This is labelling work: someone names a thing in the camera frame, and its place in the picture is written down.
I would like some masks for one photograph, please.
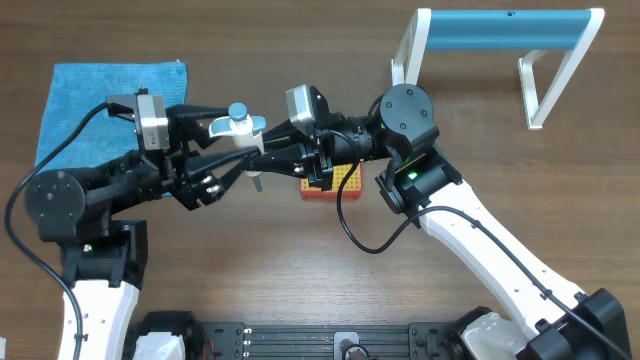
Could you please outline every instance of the robotic arm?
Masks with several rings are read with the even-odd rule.
[[[408,219],[385,245],[369,249],[348,229],[339,198],[340,220],[352,241],[376,254],[406,226],[422,227],[467,264],[512,319],[487,309],[459,320],[448,340],[452,358],[621,358],[619,349],[603,345],[602,339],[630,353],[624,312],[611,294],[601,289],[587,296],[531,254],[482,206],[435,144],[439,130],[422,88],[394,86],[360,117],[330,112],[314,87],[302,85],[286,97],[290,119],[264,134],[264,119],[238,106],[179,105],[165,111],[161,98],[146,91],[109,97],[111,116],[136,123],[140,150],[96,168],[51,170],[33,179],[25,198],[28,212],[42,240],[62,248],[63,279],[74,286],[84,313],[89,336],[82,359],[120,358],[142,286],[146,222],[113,221],[111,214],[164,193],[194,210],[219,200],[244,171],[254,179],[260,172],[307,178],[310,185],[328,190],[334,166],[386,158],[376,183],[389,208]],[[204,118],[216,118],[208,131],[197,122]],[[205,148],[220,136],[234,137],[239,148],[206,156],[189,149],[190,140]],[[211,172],[238,160],[219,179]],[[65,297],[59,359],[73,352],[72,314]],[[195,357],[185,349],[202,345],[185,347],[188,341],[177,339],[164,348],[165,355]]]

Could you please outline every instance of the tabletop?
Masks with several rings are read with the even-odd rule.
[[[0,200],[33,167],[53,64],[187,63],[187,102],[242,101],[272,127],[285,91],[315,85],[333,111],[363,115],[391,85],[390,59],[416,8],[585,9],[605,6],[591,48],[544,128],[527,130],[522,52],[427,53],[438,144],[487,209],[552,269],[588,293],[623,304],[640,354],[640,3],[483,0],[20,1],[0,11]],[[561,59],[536,63],[539,89]],[[363,243],[384,242],[404,220],[364,166],[364,192],[345,216]],[[241,177],[221,202],[189,212],[174,199],[117,215],[146,219],[149,263],[135,320],[192,310],[203,321],[247,324],[407,324],[452,321],[498,302],[445,246],[415,227],[380,255],[358,250],[332,202],[300,198],[295,179]],[[18,201],[15,228],[60,270]],[[15,360],[51,359],[62,292],[0,234],[0,336]]]

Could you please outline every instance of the round joint cap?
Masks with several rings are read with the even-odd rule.
[[[242,121],[247,118],[247,107],[243,103],[233,103],[229,106],[229,117],[233,121]]]

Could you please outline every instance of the blue towel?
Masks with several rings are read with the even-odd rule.
[[[133,94],[141,86],[164,97],[166,107],[184,103],[187,65],[58,64],[40,127],[36,164],[69,136],[80,120],[107,95]],[[94,167],[137,149],[133,123],[107,116],[103,110],[45,169]]]

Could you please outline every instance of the wooden table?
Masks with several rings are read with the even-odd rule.
[[[270,126],[285,91],[317,86],[333,110],[365,114],[390,86],[389,60],[421,6],[556,8],[554,1],[15,1],[0,10],[0,200],[33,166],[53,64],[188,64],[192,104],[242,101]],[[600,33],[541,131],[528,131],[518,52],[427,54],[419,83],[434,102],[439,144],[493,214],[551,268],[587,292],[606,287],[625,308],[640,354],[640,4],[608,6]],[[536,63],[546,89],[560,55]],[[403,221],[378,194],[384,162],[365,165],[365,191],[345,205],[370,246]],[[193,310],[252,324],[449,321],[496,300],[443,245],[409,228],[387,252],[349,242],[335,205],[300,200],[294,179],[242,177],[222,202],[188,212],[173,199],[118,218],[149,223],[149,264],[134,318]],[[47,262],[22,201],[14,223]],[[62,292],[0,238],[0,336],[15,360],[51,359]]]

